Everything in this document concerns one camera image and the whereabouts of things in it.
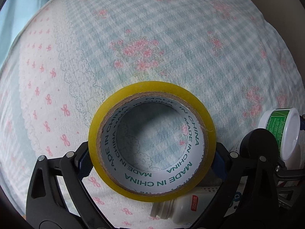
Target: pink bow print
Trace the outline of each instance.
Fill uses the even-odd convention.
[[[36,96],[39,96],[39,88],[37,87],[35,90]]]
[[[45,126],[45,129],[46,129],[47,131],[51,131],[51,129],[50,129],[50,127],[49,127],[47,121],[45,121],[45,123],[44,123],[43,125]]]
[[[47,95],[47,97],[45,98],[47,100],[47,104],[50,105],[52,103],[52,100],[50,98],[50,94]]]
[[[34,120],[37,120],[36,110],[34,110],[33,115],[34,115]]]
[[[70,111],[67,109],[67,104],[64,104],[61,110],[65,116],[70,116]]]
[[[126,226],[132,226],[132,224],[128,223],[127,221],[122,222],[122,224],[124,224]]]
[[[52,71],[51,71],[50,73],[51,73],[51,75],[52,75],[52,78],[53,78],[53,77],[56,77],[55,68],[53,68]]]
[[[70,146],[70,142],[67,140],[67,136],[65,134],[63,134],[60,138],[65,144],[65,146]]]
[[[97,204],[105,205],[105,203],[104,203],[103,201],[101,201],[100,198],[98,198],[98,197],[93,197],[93,200],[94,200]]]
[[[126,214],[132,215],[132,212],[130,212],[127,208],[121,209],[121,211],[125,212]]]
[[[53,157],[53,153],[50,150],[50,147],[45,148],[50,157]]]
[[[95,187],[100,187],[101,185],[96,181],[96,178],[95,177],[90,177],[89,178],[89,181],[90,182],[92,182],[93,183],[93,185],[95,186]]]

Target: black mount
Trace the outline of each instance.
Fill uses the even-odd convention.
[[[299,225],[305,215],[305,169],[286,170],[280,160],[274,167],[263,155],[244,158],[235,152],[229,153],[221,143],[217,143],[216,151],[224,161],[227,176],[191,229],[288,229]],[[34,229],[114,229],[81,181],[92,167],[87,142],[62,158],[40,156],[26,200],[27,222]],[[68,211],[56,176],[63,176],[80,216]],[[242,176],[248,179],[240,203],[235,213],[224,217]],[[277,185],[279,181],[295,180],[299,183],[294,187]]]

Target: bottle label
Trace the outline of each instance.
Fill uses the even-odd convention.
[[[197,211],[197,205],[198,205],[198,196],[197,195],[193,195],[191,210],[196,212]]]
[[[289,110],[273,111],[269,116],[266,125],[266,129],[274,135],[279,146],[279,151],[281,150],[283,131],[288,114],[289,114]]]

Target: blue gingham pattern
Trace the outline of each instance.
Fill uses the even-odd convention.
[[[63,120],[66,117],[59,118],[57,127],[67,135],[82,128],[79,134],[74,134],[75,138],[69,137],[70,146],[65,147],[46,134],[44,139],[53,157],[61,157],[86,141],[100,104],[122,87],[140,81],[170,82],[193,93],[211,114],[217,141],[228,150],[257,126],[266,110],[286,106],[304,112],[305,91],[292,56],[250,0],[51,0],[47,6],[52,14],[50,40],[56,52],[44,65],[54,64],[58,68],[55,84],[46,92],[51,94],[57,86],[67,87],[69,95],[52,97],[52,104],[65,100],[74,120],[67,124]],[[21,211],[25,210],[27,185],[36,157],[46,154],[43,141],[37,136],[39,132],[28,126],[24,104],[30,104],[33,97],[21,98],[24,84],[20,73],[26,59],[19,56],[26,51],[22,41],[28,34],[27,27],[15,41],[0,79],[0,90],[9,91],[7,96],[1,93],[0,101],[1,173]],[[123,51],[142,40],[145,47],[149,46],[159,56],[149,52],[122,55],[120,40]],[[134,162],[141,168],[164,169],[181,156],[185,147],[181,143],[186,140],[183,121],[166,108],[150,107],[149,113],[138,109],[141,120],[130,114],[122,122],[120,151],[131,160],[133,156],[147,154],[149,163]],[[12,117],[14,113],[22,116]],[[145,124],[145,120],[149,124],[139,134],[137,126]],[[11,121],[15,138],[6,133],[10,128],[7,121]],[[300,139],[303,146],[303,135]],[[301,151],[304,163],[303,147]],[[12,167],[6,167],[11,166],[11,156],[26,162],[25,171],[15,172],[18,178],[11,176]],[[92,177],[98,180],[99,189],[92,185]],[[92,197],[106,204],[98,206],[116,227],[175,227],[170,221],[151,220],[150,204],[116,194],[95,171],[84,179],[84,184]],[[67,192],[63,193],[72,207]],[[134,208],[134,216],[122,213],[126,207],[130,211]]]

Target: plastic jar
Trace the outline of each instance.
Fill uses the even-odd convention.
[[[154,202],[151,217],[172,219],[175,224],[191,225],[198,219],[218,190],[216,187],[195,187],[190,193],[174,200]],[[242,196],[245,184],[241,183],[225,216],[235,212]]]
[[[280,158],[287,169],[299,169],[300,146],[297,144],[300,132],[300,115],[296,108],[281,108],[266,111],[258,128],[270,131],[279,146]]]

